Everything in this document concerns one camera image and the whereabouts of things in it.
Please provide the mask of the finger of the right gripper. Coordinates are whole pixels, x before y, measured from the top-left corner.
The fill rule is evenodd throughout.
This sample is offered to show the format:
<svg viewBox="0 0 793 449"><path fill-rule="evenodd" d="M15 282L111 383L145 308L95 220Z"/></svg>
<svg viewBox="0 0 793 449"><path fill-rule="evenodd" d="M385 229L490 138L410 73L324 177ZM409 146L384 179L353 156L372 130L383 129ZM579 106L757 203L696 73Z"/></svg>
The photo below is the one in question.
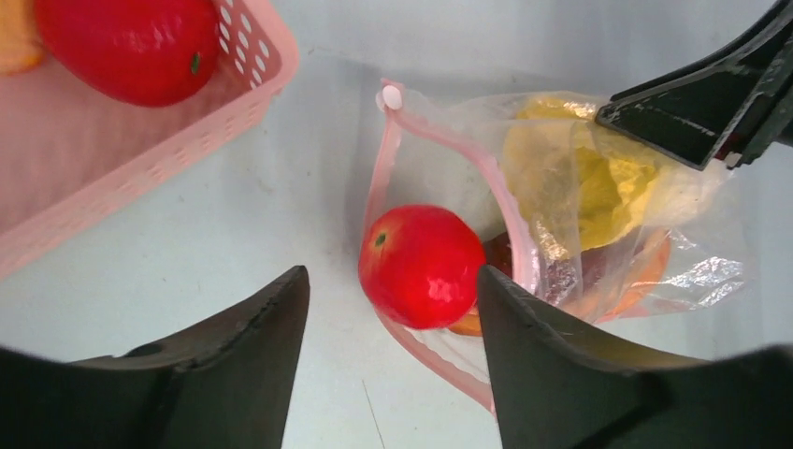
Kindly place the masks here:
<svg viewBox="0 0 793 449"><path fill-rule="evenodd" d="M792 142L792 50L774 56L728 126L721 150L729 169L749 165L773 142Z"/></svg>
<svg viewBox="0 0 793 449"><path fill-rule="evenodd" d="M614 94L596 122L703 170L774 56L792 50L792 4L777 1L725 47L666 75Z"/></svg>

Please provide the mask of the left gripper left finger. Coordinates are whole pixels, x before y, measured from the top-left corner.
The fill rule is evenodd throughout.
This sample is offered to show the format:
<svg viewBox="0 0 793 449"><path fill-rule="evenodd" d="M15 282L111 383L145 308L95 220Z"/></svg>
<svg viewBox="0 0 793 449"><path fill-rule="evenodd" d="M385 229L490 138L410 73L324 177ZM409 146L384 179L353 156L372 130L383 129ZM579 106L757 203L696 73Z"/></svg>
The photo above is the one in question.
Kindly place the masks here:
<svg viewBox="0 0 793 449"><path fill-rule="evenodd" d="M5 448L278 448L310 303L306 268L122 356L1 353Z"/></svg>

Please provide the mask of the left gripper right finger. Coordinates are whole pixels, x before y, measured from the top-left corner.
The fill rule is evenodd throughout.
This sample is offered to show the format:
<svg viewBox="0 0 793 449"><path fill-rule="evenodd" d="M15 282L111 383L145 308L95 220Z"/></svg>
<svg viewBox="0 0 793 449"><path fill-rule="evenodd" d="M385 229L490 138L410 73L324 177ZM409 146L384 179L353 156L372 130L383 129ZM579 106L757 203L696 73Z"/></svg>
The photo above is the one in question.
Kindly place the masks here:
<svg viewBox="0 0 793 449"><path fill-rule="evenodd" d="M792 349L715 361L619 338L485 266L479 314L506 448L788 448Z"/></svg>

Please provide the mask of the clear zip top bag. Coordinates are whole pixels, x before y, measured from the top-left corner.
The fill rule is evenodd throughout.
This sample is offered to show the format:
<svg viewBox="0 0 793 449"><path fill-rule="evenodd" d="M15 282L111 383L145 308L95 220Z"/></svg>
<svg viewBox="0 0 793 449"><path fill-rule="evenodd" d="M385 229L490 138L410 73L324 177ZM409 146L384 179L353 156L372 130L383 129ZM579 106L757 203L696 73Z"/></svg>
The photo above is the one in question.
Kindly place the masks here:
<svg viewBox="0 0 793 449"><path fill-rule="evenodd" d="M694 311L743 289L739 185L594 122L600 100L497 94L447 108L387 80L365 226L391 208L453 211L520 286L589 323Z"/></svg>

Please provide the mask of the fake red orange peach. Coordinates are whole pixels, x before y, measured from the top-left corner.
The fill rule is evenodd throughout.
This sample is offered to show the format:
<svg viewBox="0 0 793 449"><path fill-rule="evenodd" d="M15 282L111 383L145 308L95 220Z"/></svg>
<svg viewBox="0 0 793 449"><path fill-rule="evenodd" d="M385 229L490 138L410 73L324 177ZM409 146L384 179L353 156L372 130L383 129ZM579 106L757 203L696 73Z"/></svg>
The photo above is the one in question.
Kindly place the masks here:
<svg viewBox="0 0 793 449"><path fill-rule="evenodd" d="M369 302L391 320L419 330L443 328L476 305L485 262L478 235L455 213L410 204L368 228L358 279Z"/></svg>

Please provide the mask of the fake red apple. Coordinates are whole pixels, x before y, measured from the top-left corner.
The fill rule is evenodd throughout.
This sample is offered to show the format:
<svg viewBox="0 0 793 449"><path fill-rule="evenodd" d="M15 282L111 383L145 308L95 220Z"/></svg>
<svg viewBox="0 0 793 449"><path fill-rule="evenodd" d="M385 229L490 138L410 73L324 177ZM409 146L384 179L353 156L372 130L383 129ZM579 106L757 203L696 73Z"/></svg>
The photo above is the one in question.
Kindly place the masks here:
<svg viewBox="0 0 793 449"><path fill-rule="evenodd" d="M57 61L96 91L137 106L193 96L221 52L211 1L36 1L34 14Z"/></svg>

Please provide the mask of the pink plastic basket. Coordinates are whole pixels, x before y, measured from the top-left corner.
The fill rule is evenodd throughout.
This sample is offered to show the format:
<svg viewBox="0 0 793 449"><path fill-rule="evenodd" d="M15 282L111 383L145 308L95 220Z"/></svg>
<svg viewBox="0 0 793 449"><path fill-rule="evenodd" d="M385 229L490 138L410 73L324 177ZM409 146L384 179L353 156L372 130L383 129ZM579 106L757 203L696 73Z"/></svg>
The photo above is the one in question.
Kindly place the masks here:
<svg viewBox="0 0 793 449"><path fill-rule="evenodd" d="M221 1L221 58L178 104L113 100L48 59L1 79L1 272L8 275L260 123L298 69L267 0Z"/></svg>

